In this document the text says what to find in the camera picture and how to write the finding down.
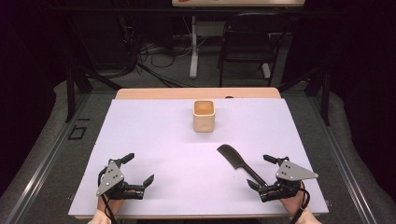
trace wooden table edge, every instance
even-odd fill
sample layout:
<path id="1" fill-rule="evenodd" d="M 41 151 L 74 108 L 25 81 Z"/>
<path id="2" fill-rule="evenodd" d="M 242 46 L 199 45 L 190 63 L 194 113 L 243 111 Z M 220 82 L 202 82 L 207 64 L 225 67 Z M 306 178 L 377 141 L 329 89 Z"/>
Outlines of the wooden table edge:
<path id="1" fill-rule="evenodd" d="M 233 98 L 276 98 L 280 99 L 277 88 L 143 88 L 121 89 L 116 100 L 132 99 L 222 99 Z"/>

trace gray floor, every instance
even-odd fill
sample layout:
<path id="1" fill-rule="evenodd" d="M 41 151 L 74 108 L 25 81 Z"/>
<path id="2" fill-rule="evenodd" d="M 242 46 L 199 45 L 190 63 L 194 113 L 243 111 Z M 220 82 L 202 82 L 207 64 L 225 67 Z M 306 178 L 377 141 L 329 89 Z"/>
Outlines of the gray floor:
<path id="1" fill-rule="evenodd" d="M 285 61 L 287 52 L 287 48 L 281 51 L 274 86 L 279 84 L 282 62 Z M 143 64 L 159 74 L 192 86 L 216 87 L 219 76 L 218 54 L 218 41 L 207 39 L 200 47 L 199 75 L 196 79 L 189 78 L 190 55 L 176 57 L 173 64 L 166 68 L 153 66 L 150 57 Z M 152 61 L 157 65 L 166 65 L 172 59 L 156 54 Z M 239 72 L 246 74 L 250 71 L 252 77 L 260 76 L 248 65 L 228 64 L 225 72 L 227 76 L 236 76 Z M 155 77 L 140 69 L 112 80 L 128 88 L 164 87 Z M 264 82 L 257 79 L 224 81 L 225 86 L 262 84 Z M 326 127 L 318 116 L 317 99 L 306 98 L 302 92 L 305 84 L 301 83 L 283 92 L 282 97 L 290 107 L 308 158 L 315 172 L 320 174 L 318 182 L 325 199 L 332 204 L 330 213 L 320 216 L 319 220 L 323 223 L 394 223 L 396 205 L 375 183 L 357 155 L 351 143 L 343 102 L 336 95 L 331 95 L 332 126 Z M 0 199 L 1 223 L 86 222 L 69 217 L 67 212 L 109 103 L 115 95 L 109 87 L 96 80 L 92 80 L 92 85 L 94 92 L 91 95 L 79 96 L 78 113 L 69 124 L 64 123 L 67 113 L 65 83 L 55 88 L 57 102 L 49 121 L 24 165 Z M 67 140 L 75 125 L 87 127 L 81 141 Z M 288 220 L 268 218 L 263 219 L 262 223 L 288 223 Z"/>

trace human hand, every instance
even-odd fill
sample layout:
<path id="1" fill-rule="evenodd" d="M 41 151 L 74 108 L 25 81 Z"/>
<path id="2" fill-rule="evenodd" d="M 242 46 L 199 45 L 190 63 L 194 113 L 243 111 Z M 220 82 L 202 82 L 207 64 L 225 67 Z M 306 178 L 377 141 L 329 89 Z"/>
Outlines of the human hand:
<path id="1" fill-rule="evenodd" d="M 111 212 L 113 213 L 114 216 L 120 211 L 124 202 L 125 202 L 124 199 L 108 201 L 108 206 L 110 207 Z M 103 201 L 102 197 L 98 197 L 98 205 L 96 208 L 98 210 L 102 211 L 103 213 L 107 214 L 108 216 L 110 215 L 108 213 L 108 211 L 106 210 L 106 205 L 105 205 L 105 202 Z"/>
<path id="2" fill-rule="evenodd" d="M 296 196 L 287 199 L 280 199 L 280 201 L 282 202 L 283 206 L 288 211 L 290 216 L 294 217 L 294 215 L 297 213 L 297 211 L 300 209 L 301 205 L 303 204 L 303 199 L 304 199 L 304 193 L 299 190 Z"/>

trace white table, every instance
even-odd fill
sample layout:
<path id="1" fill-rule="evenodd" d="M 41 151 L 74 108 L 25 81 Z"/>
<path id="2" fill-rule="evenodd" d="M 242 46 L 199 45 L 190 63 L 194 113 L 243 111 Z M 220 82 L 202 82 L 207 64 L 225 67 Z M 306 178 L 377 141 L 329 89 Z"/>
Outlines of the white table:
<path id="1" fill-rule="evenodd" d="M 188 0 L 186 2 L 179 2 L 179 0 L 172 0 L 174 7 L 303 7 L 305 0 Z M 222 28 L 216 29 L 216 26 L 222 25 L 223 22 L 215 22 L 209 26 L 211 35 L 222 35 Z M 191 36 L 192 36 L 192 54 L 190 78 L 197 78 L 198 73 L 198 48 L 197 48 L 197 20 L 192 16 L 191 22 Z M 268 64 L 262 68 L 266 77 L 270 76 Z"/>
<path id="2" fill-rule="evenodd" d="M 151 91 L 153 98 L 158 95 L 160 99 L 147 99 Z M 289 156 L 312 170 L 288 106 L 277 94 L 273 88 L 120 91 L 108 110 L 69 215 L 91 218 L 99 172 L 109 159 L 133 152 L 135 158 L 120 168 L 125 181 L 142 184 L 152 174 L 155 179 L 143 200 L 125 202 L 120 218 L 286 216 L 279 201 L 262 203 L 247 184 L 247 178 L 253 178 L 244 170 L 235 170 L 217 152 L 222 144 L 233 146 L 268 184 L 276 181 L 278 167 L 264 161 L 263 154 Z M 209 95 L 216 104 L 215 131 L 196 133 L 192 97 L 207 99 Z M 222 98 L 227 95 L 240 98 Z M 244 95 L 253 98 L 242 98 Z M 328 213 L 317 180 L 305 180 L 305 185 L 313 213 Z"/>

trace wooden surface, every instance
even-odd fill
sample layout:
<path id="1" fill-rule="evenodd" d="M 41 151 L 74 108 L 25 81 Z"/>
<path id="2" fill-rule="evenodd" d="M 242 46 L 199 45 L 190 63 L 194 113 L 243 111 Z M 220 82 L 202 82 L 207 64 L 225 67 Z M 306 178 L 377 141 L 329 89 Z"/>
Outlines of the wooden surface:
<path id="1" fill-rule="evenodd" d="M 116 100 L 122 99 L 221 99 L 234 98 L 278 98 L 276 88 L 159 88 L 121 89 Z"/>
<path id="2" fill-rule="evenodd" d="M 173 0 L 174 7 L 302 7 L 305 0 Z"/>

